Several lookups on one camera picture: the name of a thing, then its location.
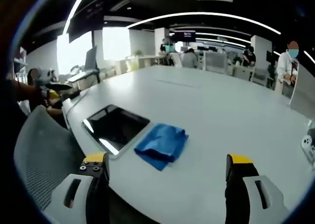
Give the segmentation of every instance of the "tablet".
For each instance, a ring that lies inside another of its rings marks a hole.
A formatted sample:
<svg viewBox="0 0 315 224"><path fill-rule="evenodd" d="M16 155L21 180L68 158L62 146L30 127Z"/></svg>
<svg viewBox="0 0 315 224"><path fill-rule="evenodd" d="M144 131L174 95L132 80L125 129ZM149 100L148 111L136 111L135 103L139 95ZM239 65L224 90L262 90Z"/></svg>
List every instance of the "tablet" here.
<svg viewBox="0 0 315 224"><path fill-rule="evenodd" d="M132 112L108 105L82 123L107 152L117 155L149 122Z"/></svg>

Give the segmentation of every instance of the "white shirt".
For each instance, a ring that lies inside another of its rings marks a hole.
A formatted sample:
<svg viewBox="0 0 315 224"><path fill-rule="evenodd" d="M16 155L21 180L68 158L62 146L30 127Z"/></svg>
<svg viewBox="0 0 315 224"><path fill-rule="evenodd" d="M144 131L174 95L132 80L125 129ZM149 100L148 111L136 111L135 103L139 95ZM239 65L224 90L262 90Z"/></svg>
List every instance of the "white shirt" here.
<svg viewBox="0 0 315 224"><path fill-rule="evenodd" d="M197 56L194 53L184 53L182 55L182 65L187 68L198 66Z"/></svg>
<svg viewBox="0 0 315 224"><path fill-rule="evenodd" d="M277 73L278 73L278 80L280 82L283 81L284 79L284 75L287 73L289 75L291 75L291 71L292 71L292 61L295 61L298 63L298 61L296 59L293 59L289 52L286 51L285 53L281 53L281 55L279 56L278 59L278 66L277 66ZM297 75L297 70L293 70L292 72L293 75Z"/></svg>

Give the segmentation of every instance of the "blue microfiber towel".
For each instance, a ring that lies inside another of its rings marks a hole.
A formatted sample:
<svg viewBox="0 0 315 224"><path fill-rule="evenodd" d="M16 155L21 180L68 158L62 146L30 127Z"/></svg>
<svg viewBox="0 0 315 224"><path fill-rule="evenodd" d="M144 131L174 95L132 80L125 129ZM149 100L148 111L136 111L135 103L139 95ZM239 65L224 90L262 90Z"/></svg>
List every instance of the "blue microfiber towel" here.
<svg viewBox="0 0 315 224"><path fill-rule="evenodd" d="M162 171L169 162L178 159L187 138L182 128L156 124L134 150L144 161Z"/></svg>

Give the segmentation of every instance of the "white device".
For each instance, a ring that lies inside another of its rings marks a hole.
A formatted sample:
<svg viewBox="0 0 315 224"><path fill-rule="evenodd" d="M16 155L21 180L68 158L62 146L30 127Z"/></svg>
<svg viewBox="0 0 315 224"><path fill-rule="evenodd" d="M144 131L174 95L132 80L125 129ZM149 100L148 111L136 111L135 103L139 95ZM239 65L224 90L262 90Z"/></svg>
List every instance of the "white device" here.
<svg viewBox="0 0 315 224"><path fill-rule="evenodd" d="M315 161L315 140L312 139L310 135L305 135L302 139L302 149L309 160L309 162L314 167Z"/></svg>

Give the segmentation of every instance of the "white pillar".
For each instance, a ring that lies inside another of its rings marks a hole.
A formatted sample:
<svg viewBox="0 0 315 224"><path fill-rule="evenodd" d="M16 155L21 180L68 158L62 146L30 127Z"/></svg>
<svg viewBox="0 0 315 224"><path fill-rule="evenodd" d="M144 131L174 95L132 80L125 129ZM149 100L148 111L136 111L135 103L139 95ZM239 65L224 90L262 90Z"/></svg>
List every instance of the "white pillar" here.
<svg viewBox="0 0 315 224"><path fill-rule="evenodd" d="M166 28L158 28L154 30L154 41L156 47L156 54L159 53L159 48L161 44L163 44L163 39L169 36L169 29Z"/></svg>
<svg viewBox="0 0 315 224"><path fill-rule="evenodd" d="M251 46L254 48L254 53L256 55L256 68L257 69L268 69L269 62L267 62L267 51L272 53L272 42L262 38L260 36L254 35L251 37Z"/></svg>

